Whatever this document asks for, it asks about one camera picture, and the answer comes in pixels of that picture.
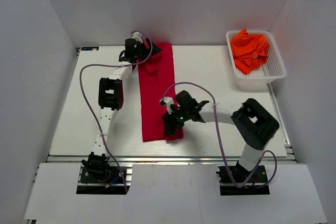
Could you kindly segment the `red t-shirt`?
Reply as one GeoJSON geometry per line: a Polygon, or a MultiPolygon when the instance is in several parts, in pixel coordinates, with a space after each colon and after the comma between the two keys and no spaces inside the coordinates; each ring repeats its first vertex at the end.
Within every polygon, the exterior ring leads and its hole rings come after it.
{"type": "Polygon", "coordinates": [[[175,71],[172,45],[161,42],[158,47],[162,49],[160,53],[138,65],[143,142],[184,137],[182,130],[174,136],[164,136],[162,116],[166,108],[160,105],[160,100],[165,90],[175,83],[175,71]]]}

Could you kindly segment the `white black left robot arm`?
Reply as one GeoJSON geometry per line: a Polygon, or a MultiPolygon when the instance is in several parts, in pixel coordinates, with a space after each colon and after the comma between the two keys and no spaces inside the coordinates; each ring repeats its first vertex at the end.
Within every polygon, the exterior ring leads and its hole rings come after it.
{"type": "Polygon", "coordinates": [[[162,50],[149,38],[141,39],[137,35],[125,40],[125,50],[119,54],[119,64],[112,74],[99,80],[98,105],[99,116],[95,116],[98,133],[91,155],[100,157],[106,163],[111,157],[107,146],[110,127],[114,125],[118,112],[123,107],[123,85],[137,65],[162,50]]]}

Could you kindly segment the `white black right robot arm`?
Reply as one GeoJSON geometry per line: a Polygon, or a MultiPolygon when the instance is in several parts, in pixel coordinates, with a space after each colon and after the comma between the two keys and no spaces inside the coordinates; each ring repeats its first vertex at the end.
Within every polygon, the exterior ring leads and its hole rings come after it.
{"type": "Polygon", "coordinates": [[[236,127],[245,141],[243,152],[236,164],[238,177],[247,182],[256,175],[255,166],[269,141],[279,129],[278,121],[255,99],[249,98],[238,110],[231,105],[217,105],[211,101],[197,102],[183,90],[175,98],[164,97],[160,105],[166,107],[163,115],[164,136],[177,136],[187,121],[218,122],[236,127]]]}

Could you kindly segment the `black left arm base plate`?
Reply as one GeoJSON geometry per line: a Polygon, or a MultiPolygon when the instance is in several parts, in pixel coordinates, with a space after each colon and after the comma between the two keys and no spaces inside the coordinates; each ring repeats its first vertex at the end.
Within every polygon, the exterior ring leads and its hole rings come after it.
{"type": "Polygon", "coordinates": [[[90,172],[81,167],[76,194],[77,195],[126,195],[131,185],[131,168],[121,167],[122,172],[116,166],[110,166],[105,175],[90,172]]]}

